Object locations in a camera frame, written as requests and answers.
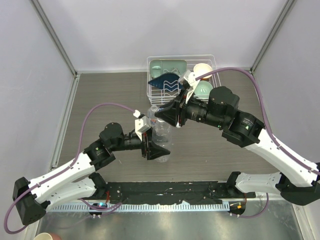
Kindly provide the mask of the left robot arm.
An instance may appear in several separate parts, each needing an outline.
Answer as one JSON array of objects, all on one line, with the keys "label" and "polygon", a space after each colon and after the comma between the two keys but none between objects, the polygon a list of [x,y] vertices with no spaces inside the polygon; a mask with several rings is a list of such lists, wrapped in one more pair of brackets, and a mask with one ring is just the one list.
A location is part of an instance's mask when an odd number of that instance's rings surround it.
[{"label": "left robot arm", "polygon": [[152,134],[149,126],[142,133],[125,134],[119,123],[112,122],[76,158],[40,177],[17,179],[12,199],[21,223],[30,225],[64,202],[88,197],[102,199],[107,184],[97,171],[115,160],[114,152],[141,150],[147,160],[169,155],[170,150],[154,143]]}]

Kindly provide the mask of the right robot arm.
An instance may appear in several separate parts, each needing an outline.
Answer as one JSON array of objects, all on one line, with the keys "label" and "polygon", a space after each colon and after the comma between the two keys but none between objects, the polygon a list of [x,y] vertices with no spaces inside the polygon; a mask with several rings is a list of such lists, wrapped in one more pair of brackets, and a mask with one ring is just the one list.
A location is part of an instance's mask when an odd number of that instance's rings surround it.
[{"label": "right robot arm", "polygon": [[228,142],[245,148],[278,172],[248,174],[234,171],[226,182],[226,193],[233,198],[242,193],[277,194],[290,203],[305,206],[320,198],[320,165],[310,162],[269,136],[265,124],[254,115],[238,110],[240,98],[229,88],[213,88],[208,102],[191,97],[183,90],[162,105],[155,116],[173,127],[182,127],[187,120],[217,127]]}]

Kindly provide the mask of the labelled clear plastic bottle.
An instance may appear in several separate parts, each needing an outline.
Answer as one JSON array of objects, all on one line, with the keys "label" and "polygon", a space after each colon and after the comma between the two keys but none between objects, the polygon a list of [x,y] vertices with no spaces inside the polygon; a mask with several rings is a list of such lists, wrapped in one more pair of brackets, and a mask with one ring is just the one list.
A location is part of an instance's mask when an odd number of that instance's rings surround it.
[{"label": "labelled clear plastic bottle", "polygon": [[158,122],[158,119],[155,116],[155,113],[157,113],[158,110],[159,110],[159,108],[157,105],[151,105],[151,107],[147,110],[147,116],[150,119],[150,125],[152,127],[154,127]]}]

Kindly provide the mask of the dark blue leaf plate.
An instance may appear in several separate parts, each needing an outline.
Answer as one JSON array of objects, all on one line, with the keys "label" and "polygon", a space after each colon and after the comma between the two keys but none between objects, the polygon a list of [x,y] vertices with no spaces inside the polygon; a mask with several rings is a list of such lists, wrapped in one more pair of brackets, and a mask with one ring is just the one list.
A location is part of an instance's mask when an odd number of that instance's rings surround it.
[{"label": "dark blue leaf plate", "polygon": [[179,78],[180,76],[175,73],[166,72],[150,80],[148,84],[159,90],[174,92],[182,89]]}]

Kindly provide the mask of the green round bowl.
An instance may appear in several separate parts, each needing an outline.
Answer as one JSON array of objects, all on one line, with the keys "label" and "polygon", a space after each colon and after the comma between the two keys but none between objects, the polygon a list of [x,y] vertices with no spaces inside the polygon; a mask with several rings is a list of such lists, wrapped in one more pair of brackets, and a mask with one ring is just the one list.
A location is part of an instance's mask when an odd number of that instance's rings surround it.
[{"label": "green round bowl", "polygon": [[202,100],[208,100],[212,89],[213,86],[210,82],[201,80],[194,90],[194,96]]}]

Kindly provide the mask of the green rectangular tray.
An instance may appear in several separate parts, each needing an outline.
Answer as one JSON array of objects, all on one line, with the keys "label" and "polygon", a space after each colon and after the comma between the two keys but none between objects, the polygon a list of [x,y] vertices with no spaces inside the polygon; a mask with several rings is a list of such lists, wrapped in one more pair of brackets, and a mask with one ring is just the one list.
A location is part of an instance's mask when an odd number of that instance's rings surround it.
[{"label": "green rectangular tray", "polygon": [[180,76],[187,70],[187,62],[182,59],[154,59],[149,63],[149,74],[152,79],[164,73]]}]

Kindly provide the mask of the orange bowl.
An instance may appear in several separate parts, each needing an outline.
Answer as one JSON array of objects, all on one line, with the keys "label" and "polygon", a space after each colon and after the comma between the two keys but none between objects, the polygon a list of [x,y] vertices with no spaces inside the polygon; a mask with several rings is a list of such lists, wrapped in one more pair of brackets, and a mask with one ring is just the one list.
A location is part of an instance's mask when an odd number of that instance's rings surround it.
[{"label": "orange bowl", "polygon": [[213,71],[213,68],[206,63],[198,63],[193,67],[193,72],[196,78],[204,74],[207,74],[211,71]]}]

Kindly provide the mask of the pink cup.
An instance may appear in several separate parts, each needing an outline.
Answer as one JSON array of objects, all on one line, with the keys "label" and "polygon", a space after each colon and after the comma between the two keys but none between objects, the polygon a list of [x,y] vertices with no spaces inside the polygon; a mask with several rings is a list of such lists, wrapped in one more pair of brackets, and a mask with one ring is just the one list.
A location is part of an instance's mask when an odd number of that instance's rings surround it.
[{"label": "pink cup", "polygon": [[62,240],[62,238],[59,235],[57,235],[53,232],[49,232],[48,234],[50,235],[51,240]]}]

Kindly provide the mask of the beige cup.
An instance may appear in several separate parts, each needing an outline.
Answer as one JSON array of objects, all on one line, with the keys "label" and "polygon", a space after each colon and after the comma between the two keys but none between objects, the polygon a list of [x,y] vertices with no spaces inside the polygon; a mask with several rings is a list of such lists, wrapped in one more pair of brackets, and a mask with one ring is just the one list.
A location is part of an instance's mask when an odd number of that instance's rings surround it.
[{"label": "beige cup", "polygon": [[54,240],[54,239],[55,238],[50,233],[42,232],[36,235],[33,240]]}]

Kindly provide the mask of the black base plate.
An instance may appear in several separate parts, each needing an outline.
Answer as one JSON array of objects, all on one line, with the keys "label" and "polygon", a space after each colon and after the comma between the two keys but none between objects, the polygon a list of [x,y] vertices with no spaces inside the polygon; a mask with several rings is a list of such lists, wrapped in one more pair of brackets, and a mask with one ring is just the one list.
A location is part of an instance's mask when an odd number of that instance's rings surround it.
[{"label": "black base plate", "polygon": [[106,200],[128,205],[221,204],[224,199],[254,199],[254,192],[241,193],[219,181],[109,182],[97,196],[83,200]]}]

